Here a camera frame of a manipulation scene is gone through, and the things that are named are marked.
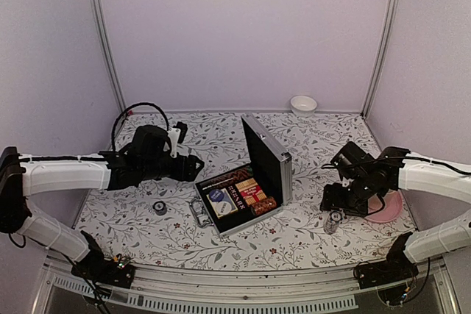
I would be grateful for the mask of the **clear poker chip tube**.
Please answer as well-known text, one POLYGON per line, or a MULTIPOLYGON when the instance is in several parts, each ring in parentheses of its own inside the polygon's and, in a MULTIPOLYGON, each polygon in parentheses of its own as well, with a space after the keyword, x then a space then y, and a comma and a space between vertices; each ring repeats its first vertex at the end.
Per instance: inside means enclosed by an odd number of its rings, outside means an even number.
POLYGON ((343 216, 339 211, 331 211, 325 219, 323 230, 327 235, 334 234, 342 222, 343 216))

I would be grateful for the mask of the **aluminium poker case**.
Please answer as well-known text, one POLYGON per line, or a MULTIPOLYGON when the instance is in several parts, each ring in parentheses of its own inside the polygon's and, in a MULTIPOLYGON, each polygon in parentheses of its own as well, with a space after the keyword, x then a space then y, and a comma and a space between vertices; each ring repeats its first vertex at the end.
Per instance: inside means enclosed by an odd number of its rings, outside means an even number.
POLYGON ((292 200, 291 155, 252 114, 241 117, 249 162, 197 182, 189 202, 196 225, 219 237, 280 212, 292 200))

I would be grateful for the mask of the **red card deck box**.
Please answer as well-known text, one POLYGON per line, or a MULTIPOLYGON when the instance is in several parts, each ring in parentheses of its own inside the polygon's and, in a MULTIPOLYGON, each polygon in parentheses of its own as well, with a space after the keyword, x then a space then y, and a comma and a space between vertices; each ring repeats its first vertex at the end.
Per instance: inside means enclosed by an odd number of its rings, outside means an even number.
POLYGON ((248 206, 266 198, 266 194, 254 178, 236 183, 235 188, 248 206))

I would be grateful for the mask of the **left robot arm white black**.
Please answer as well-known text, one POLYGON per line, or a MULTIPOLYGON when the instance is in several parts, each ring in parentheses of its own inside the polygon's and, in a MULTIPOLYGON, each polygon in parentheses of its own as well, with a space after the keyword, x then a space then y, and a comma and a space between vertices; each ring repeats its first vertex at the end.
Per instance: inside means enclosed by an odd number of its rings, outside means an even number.
POLYGON ((34 156, 9 146, 1 153, 1 232, 18 234, 53 249, 77 264, 94 280, 110 272, 109 261, 87 232, 64 226, 39 210, 28 197, 62 190, 124 190, 148 180, 169 178, 193 182, 204 167, 195 155, 181 155, 178 146, 188 127, 143 125, 132 140, 89 155, 34 156))

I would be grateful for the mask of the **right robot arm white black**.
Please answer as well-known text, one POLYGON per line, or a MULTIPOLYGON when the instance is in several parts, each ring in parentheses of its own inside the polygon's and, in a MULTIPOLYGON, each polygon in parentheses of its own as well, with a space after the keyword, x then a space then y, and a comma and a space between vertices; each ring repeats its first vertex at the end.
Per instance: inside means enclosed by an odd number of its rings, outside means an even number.
MULTIPOLYGON (((368 201, 390 190, 418 190, 470 202, 470 166, 425 157, 408 149, 389 146, 378 157, 356 143, 344 145, 325 166, 339 173, 340 182, 324 187, 320 208, 345 215, 367 217, 368 201)), ((393 243, 380 267, 388 282, 397 281, 409 264, 470 245, 470 212, 438 226, 408 232, 393 243)))

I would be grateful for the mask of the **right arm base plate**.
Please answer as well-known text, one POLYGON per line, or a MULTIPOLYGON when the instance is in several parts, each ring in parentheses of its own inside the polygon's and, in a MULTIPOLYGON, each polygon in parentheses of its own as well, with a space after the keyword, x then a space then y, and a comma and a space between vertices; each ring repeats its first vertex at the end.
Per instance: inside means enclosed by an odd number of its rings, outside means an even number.
POLYGON ((400 235, 388 250, 386 259, 376 263, 360 263, 353 269, 353 276, 360 289, 372 288, 415 277, 417 265, 405 255, 406 241, 412 232, 400 235))

